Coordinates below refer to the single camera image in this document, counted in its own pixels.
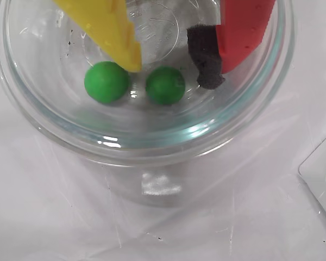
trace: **red object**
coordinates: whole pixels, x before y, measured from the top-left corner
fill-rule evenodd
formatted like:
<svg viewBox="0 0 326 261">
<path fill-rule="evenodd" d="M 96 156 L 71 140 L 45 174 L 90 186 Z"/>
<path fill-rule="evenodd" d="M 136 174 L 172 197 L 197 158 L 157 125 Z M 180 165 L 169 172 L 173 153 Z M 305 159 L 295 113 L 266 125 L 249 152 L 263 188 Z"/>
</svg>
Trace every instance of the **red object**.
<svg viewBox="0 0 326 261">
<path fill-rule="evenodd" d="M 221 0 L 216 26 L 222 73 L 241 64 L 262 42 L 275 0 Z"/>
</svg>

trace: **green ball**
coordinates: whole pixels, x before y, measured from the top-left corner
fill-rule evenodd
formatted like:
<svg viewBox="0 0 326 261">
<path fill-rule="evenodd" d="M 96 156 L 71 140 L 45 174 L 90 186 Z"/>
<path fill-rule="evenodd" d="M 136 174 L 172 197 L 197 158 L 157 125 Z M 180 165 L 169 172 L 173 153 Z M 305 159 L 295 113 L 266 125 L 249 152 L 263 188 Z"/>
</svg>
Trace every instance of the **green ball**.
<svg viewBox="0 0 326 261">
<path fill-rule="evenodd" d="M 185 79 L 179 70 L 160 67 L 146 80 L 146 92 L 152 101 L 161 105 L 171 105 L 184 97 Z"/>
<path fill-rule="evenodd" d="M 111 103 L 120 99 L 128 91 L 129 83 L 128 72 L 110 61 L 96 64 L 85 76 L 87 93 L 101 103 Z"/>
</svg>

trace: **white plastic sheet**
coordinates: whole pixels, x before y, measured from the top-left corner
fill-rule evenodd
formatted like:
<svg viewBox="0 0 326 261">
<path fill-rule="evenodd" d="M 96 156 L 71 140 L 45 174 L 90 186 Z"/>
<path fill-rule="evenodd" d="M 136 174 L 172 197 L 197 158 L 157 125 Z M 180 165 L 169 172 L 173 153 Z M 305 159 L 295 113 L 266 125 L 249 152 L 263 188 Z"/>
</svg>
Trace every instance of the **white plastic sheet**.
<svg viewBox="0 0 326 261">
<path fill-rule="evenodd" d="M 0 88 L 0 261 L 325 261 L 326 215 L 298 167 L 326 137 L 326 0 L 294 7 L 296 53 L 275 100 L 190 162 L 92 163 L 33 130 Z"/>
</svg>

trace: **white surface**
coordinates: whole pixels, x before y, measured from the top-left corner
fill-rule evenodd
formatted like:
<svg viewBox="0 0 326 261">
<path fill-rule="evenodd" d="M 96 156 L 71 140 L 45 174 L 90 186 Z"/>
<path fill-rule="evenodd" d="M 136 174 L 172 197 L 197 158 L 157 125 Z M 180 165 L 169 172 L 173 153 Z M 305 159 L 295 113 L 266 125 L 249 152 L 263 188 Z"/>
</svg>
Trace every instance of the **white surface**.
<svg viewBox="0 0 326 261">
<path fill-rule="evenodd" d="M 326 137 L 326 0 L 294 7 L 276 99 L 222 150 L 161 170 L 172 196 L 51 144 L 0 89 L 0 261 L 325 261 L 326 215 L 298 167 Z"/>
<path fill-rule="evenodd" d="M 326 211 L 326 139 L 299 167 L 299 173 Z"/>
</svg>

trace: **black sponge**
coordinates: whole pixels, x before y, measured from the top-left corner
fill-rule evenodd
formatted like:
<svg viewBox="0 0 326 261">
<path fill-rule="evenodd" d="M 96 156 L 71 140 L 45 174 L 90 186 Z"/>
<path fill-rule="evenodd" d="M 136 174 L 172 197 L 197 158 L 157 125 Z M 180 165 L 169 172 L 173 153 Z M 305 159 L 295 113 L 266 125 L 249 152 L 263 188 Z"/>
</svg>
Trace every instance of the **black sponge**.
<svg viewBox="0 0 326 261">
<path fill-rule="evenodd" d="M 221 75 L 222 59 L 218 52 L 216 26 L 197 25 L 187 30 L 189 54 L 199 70 L 198 84 L 215 90 L 225 79 Z"/>
</svg>

